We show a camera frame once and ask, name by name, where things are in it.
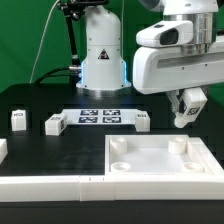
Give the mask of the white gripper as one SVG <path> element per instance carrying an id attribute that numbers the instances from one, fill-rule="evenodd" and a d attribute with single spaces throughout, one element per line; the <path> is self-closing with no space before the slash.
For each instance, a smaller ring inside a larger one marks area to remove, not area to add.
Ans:
<path id="1" fill-rule="evenodd" d="M 178 89 L 224 82 L 224 43 L 214 43 L 206 54 L 183 56 L 180 47 L 140 47 L 133 61 L 133 86 L 142 94 L 166 92 L 171 110 L 179 114 Z"/>

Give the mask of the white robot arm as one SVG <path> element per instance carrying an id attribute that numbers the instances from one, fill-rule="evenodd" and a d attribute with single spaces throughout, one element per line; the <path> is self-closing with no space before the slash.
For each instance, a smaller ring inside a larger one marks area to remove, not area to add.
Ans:
<path id="1" fill-rule="evenodd" d="M 83 91 L 101 95 L 134 86 L 142 94 L 165 92 L 180 111 L 178 91 L 224 82 L 224 35 L 217 34 L 218 0 L 139 0 L 163 20 L 136 34 L 140 48 L 126 81 L 120 57 L 120 23 L 101 5 L 86 9 L 87 56 Z"/>

